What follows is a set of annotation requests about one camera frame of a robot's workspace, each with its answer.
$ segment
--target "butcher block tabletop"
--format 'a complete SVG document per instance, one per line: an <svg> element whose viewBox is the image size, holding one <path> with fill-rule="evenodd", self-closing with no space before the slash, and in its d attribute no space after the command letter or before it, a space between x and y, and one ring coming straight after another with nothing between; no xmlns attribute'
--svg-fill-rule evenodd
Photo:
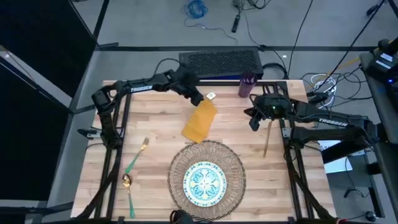
<svg viewBox="0 0 398 224"><path fill-rule="evenodd" d="M105 81L104 85L113 82ZM307 101L301 80L286 82L292 99ZM198 86L198 90L204 96L210 92L216 94L213 103L218 112L206 139L222 142L230 147L242 160L246 170L246 191L242 202L220 221L286 221L287 217L294 217L295 214L279 122L273 122L271 130L268 130L269 121L261 121L259 130L252 131L249 126L250 117L243 113L243 110L252 107L252 104L249 98L238 96L238 88L238 86ZM252 93L261 94L261 87L254 87ZM123 105L122 101L119 126L124 111ZM192 143L181 135L181 131L194 110L195 106L189 100L172 91L166 93L146 91L132 95L114 200L113 220L117 220L120 216L124 216L125 220L132 220L129 218L127 190L121 182L121 177L145 137L149 137L149 145L138 157L130 172L131 196L136 213L134 220L169 220L171 211L177 208L167 185L169 165L178 151ZM93 127L101 128L98 115L95 116ZM263 158L268 131L271 132L269 145L266 157ZM88 144L98 142L101 142L101 139L94 139ZM100 144L87 149L72 217L80 214L97 192L105 152L105 147ZM305 147L302 149L302 157L310 190L321 205L335 216L321 154ZM300 188L298 186L297 188L300 193L302 213L306 217L303 195ZM110 187L104 196L102 217L106 213L109 189Z"/></svg>

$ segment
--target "electronic device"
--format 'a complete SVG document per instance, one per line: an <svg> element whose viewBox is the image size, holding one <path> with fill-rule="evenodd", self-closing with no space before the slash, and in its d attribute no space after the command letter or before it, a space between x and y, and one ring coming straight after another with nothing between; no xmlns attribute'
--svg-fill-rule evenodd
<svg viewBox="0 0 398 224"><path fill-rule="evenodd" d="M380 40L378 47L370 61L367 59L369 57L360 56L362 70L365 75L385 86L384 94L398 112L398 38L392 42Z"/></svg>
<svg viewBox="0 0 398 224"><path fill-rule="evenodd" d="M387 85L398 81L398 38L380 40L379 50L373 52L374 58L366 68L366 73Z"/></svg>
<svg viewBox="0 0 398 224"><path fill-rule="evenodd" d="M235 17L234 25L232 26L231 32L235 33L238 29L239 20L241 19L241 12L243 11L243 4L241 0L232 0L232 5L238 9L238 14Z"/></svg>
<svg viewBox="0 0 398 224"><path fill-rule="evenodd" d="M264 73L255 47L180 53L179 58L199 79L240 79L244 72L261 79Z"/></svg>

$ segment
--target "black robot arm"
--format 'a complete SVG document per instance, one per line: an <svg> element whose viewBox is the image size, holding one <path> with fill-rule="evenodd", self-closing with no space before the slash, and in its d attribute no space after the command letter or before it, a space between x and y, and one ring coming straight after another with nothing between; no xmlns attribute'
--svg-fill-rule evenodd
<svg viewBox="0 0 398 224"><path fill-rule="evenodd" d="M316 106L287 98L278 93L251 95L252 108L244 112L251 117L253 131L259 128L260 120L288 119L299 123L319 122L341 127L340 129L307 129L294 127L290 131L290 143L303 147L316 140L363 140L365 144L378 141L377 126L367 117L349 115L318 109Z"/></svg>
<svg viewBox="0 0 398 224"><path fill-rule="evenodd" d="M177 71L169 70L164 73L155 74L148 79L117 81L112 85L104 86L95 92L91 98L98 110L102 125L101 138L106 147L116 149L121 147L122 140L112 121L113 109L121 98L131 93L155 90L159 92L173 90L185 98L190 98L195 106L203 100L203 95L197 90L196 85L199 78L188 72L183 66Z"/></svg>

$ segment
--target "gold spoon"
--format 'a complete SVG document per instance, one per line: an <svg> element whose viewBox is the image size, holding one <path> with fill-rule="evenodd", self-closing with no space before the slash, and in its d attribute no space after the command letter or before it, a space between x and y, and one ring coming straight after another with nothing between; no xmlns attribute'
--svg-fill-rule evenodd
<svg viewBox="0 0 398 224"><path fill-rule="evenodd" d="M130 178L129 174L123 174L122 181L123 181L123 185L127 189L127 194L129 195L130 218L134 218L135 214L134 214L134 208L132 206L132 199L131 199L131 193L130 193L131 178Z"/></svg>

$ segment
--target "fork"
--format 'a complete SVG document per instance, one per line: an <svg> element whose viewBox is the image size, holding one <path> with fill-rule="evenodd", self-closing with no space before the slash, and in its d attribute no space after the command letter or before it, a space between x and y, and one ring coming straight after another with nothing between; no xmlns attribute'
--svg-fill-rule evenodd
<svg viewBox="0 0 398 224"><path fill-rule="evenodd" d="M148 147L149 144L149 138L145 137L144 142L142 142L141 144L141 148L138 151L138 153L136 154L136 156L134 157L134 159L131 161L131 163L129 164L129 166L126 168L126 170L124 171L125 174L130 173L130 171L132 170L132 167L134 166L134 164L136 163L138 156L141 154L141 152L146 149Z"/></svg>

